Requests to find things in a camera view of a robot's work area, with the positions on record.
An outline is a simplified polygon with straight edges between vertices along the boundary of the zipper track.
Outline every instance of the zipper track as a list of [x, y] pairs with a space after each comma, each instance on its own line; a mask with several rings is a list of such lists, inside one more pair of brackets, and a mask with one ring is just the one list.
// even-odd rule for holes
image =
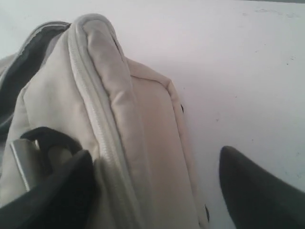
[[115, 191], [115, 196], [118, 198], [120, 203], [118, 208], [123, 210], [124, 216], [126, 217], [127, 222], [125, 223], [127, 223], [127, 225], [125, 224], [125, 228], [142, 228], [140, 226], [141, 223], [137, 220], [139, 218], [138, 214], [136, 213], [136, 197], [135, 194], [131, 192], [131, 181], [130, 179], [128, 181], [126, 176], [124, 176], [124, 174], [128, 174], [128, 171], [124, 171], [118, 153], [116, 152], [116, 146], [113, 142], [112, 133], [107, 122], [105, 110], [103, 109], [100, 100], [98, 100], [98, 105], [93, 102], [96, 101], [92, 97], [92, 93], [95, 93], [93, 92], [95, 87], [91, 79], [92, 76], [90, 76], [89, 71], [82, 60], [81, 52], [78, 46], [78, 37], [75, 30], [75, 27], [70, 28], [68, 39], [71, 67], [75, 82], [85, 101], [93, 132], [96, 134], [96, 138], [99, 143], [100, 154], [102, 152], [103, 157], [107, 158], [107, 163], [110, 163], [110, 165], [115, 165], [115, 167], [119, 169], [118, 176], [117, 174], [111, 174], [109, 172], [107, 175], [111, 176], [110, 185], [112, 186], [112, 190]]

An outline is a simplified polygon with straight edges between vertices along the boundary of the white surface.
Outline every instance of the white surface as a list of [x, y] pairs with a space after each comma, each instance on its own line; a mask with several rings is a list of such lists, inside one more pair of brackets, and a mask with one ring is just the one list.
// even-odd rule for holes
[[234, 228], [218, 181], [235, 146], [305, 190], [305, 4], [254, 1], [0, 2], [0, 56], [49, 20], [96, 12], [126, 56], [172, 78], [185, 108], [211, 228]]

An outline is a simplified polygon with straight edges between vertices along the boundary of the beige bag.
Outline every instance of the beige bag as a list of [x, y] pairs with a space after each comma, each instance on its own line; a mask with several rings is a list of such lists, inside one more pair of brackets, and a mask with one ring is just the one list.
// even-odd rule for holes
[[10, 126], [2, 205], [26, 192], [10, 142], [47, 126], [77, 140], [94, 160], [99, 196], [87, 228], [208, 227], [175, 88], [124, 56], [106, 18], [46, 23], [3, 66], [0, 99], [19, 95], [14, 111], [11, 99], [0, 102], [2, 141]]

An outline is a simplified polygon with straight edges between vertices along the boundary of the black strap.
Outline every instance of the black strap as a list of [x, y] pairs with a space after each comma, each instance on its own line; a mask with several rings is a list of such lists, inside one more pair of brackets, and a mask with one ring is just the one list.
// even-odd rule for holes
[[84, 229], [94, 195], [92, 158], [82, 150], [45, 181], [0, 208], [0, 228]]
[[20, 138], [38, 142], [46, 175], [50, 175], [53, 172], [48, 156], [48, 152], [52, 147], [64, 147], [68, 149], [72, 155], [81, 150], [81, 146], [71, 137], [48, 127], [38, 127], [30, 130], [24, 133]]

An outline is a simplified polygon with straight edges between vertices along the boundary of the fabric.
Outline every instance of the fabric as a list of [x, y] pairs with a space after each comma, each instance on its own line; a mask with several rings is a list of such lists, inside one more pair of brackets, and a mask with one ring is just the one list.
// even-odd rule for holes
[[77, 140], [94, 161], [98, 196], [86, 228], [207, 228], [172, 82], [128, 60], [101, 15], [80, 17], [53, 41], [16, 101], [1, 204], [25, 192], [8, 144], [46, 126]]

